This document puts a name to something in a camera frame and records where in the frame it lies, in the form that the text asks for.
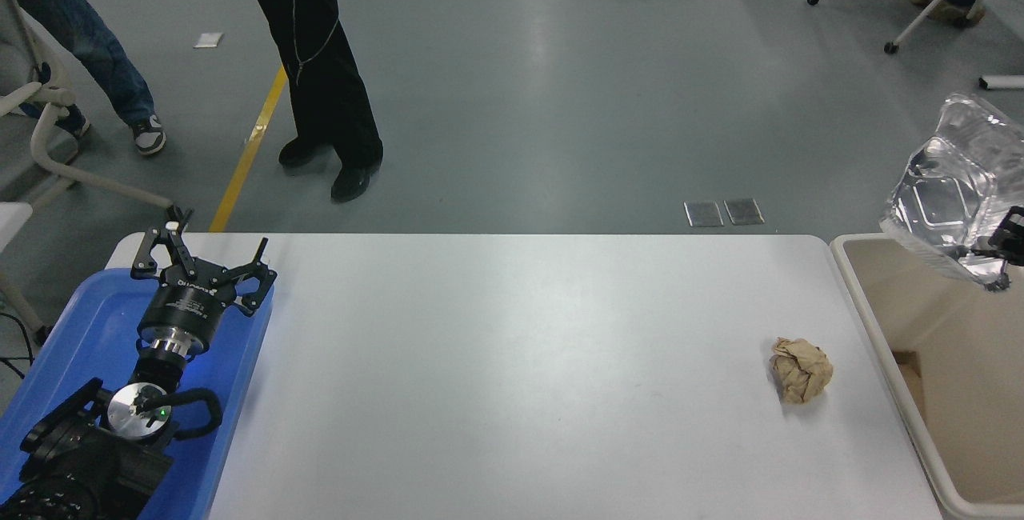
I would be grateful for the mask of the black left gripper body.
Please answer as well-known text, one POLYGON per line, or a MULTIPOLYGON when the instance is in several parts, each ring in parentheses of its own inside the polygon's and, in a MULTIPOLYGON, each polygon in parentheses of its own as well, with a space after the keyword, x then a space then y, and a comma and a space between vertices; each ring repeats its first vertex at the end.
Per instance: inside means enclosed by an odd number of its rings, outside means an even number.
POLYGON ((213 277, 197 272, 189 279, 176 267, 161 272, 160 286, 138 326, 144 342, 180 340, 189 335, 191 346, 209 346, 218 330, 227 306, 234 301, 237 278, 213 281, 213 277))

